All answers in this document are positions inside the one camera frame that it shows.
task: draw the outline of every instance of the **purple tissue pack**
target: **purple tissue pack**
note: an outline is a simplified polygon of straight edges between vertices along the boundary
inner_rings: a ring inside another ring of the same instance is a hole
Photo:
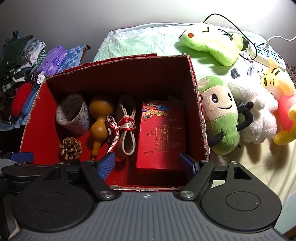
[[[55,74],[66,56],[67,51],[63,46],[58,46],[50,50],[42,63],[38,66],[35,75],[39,75],[42,71],[44,71],[47,76]]]

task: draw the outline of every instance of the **power strip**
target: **power strip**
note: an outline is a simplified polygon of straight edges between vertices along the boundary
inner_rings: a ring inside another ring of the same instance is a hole
[[[254,59],[256,62],[261,63],[267,67],[270,67],[268,59],[272,57],[278,64],[279,68],[281,68],[283,71],[286,70],[285,61],[278,53],[274,52],[271,49],[265,48],[264,47],[265,43],[264,44],[254,43],[254,45],[249,44],[247,48],[247,53],[250,55],[251,58],[254,58],[256,56],[256,50],[257,50],[257,57]]]

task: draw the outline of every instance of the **red and white ribbon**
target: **red and white ribbon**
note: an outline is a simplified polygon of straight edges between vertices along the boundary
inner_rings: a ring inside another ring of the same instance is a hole
[[[108,139],[111,143],[108,152],[114,151],[119,144],[120,132],[131,131],[134,133],[136,129],[135,120],[129,115],[124,115],[118,124],[112,116],[107,115],[105,124],[108,128]]]

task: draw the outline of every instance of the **red gift box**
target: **red gift box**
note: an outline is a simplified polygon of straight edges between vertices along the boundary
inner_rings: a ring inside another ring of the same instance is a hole
[[[73,136],[81,142],[83,152],[79,159],[90,159],[93,140],[89,132],[75,136],[55,120],[58,104],[68,95],[79,93],[88,103],[98,94],[110,96],[115,103],[122,94],[132,96],[137,104],[137,145],[142,101],[164,100],[171,95],[184,101],[186,152],[196,160],[208,159],[205,121],[196,88],[190,57],[187,55],[128,56],[68,69],[47,77],[42,83],[28,118],[21,151],[33,152],[35,164],[54,164],[64,160],[59,154],[62,140]],[[108,147],[109,144],[105,142],[95,160],[104,156]],[[181,172],[177,175],[175,172],[143,174],[136,167],[137,161],[117,162],[106,183],[114,189],[156,191],[180,189],[188,182]]]
[[[179,171],[179,154],[185,150],[184,102],[171,96],[168,101],[143,102],[137,168]]]

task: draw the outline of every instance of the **green plush toy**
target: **green plush toy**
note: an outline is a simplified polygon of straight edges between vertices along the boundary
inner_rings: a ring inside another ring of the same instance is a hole
[[[232,34],[231,39],[209,23],[190,26],[179,36],[179,41],[191,49],[209,52],[222,65],[231,66],[244,46],[240,34]]]
[[[197,82],[207,126],[207,141],[217,154],[230,153],[239,143],[239,131],[253,121],[250,109],[253,103],[237,108],[228,86],[215,76],[207,76]],[[245,116],[238,123],[238,113]]]

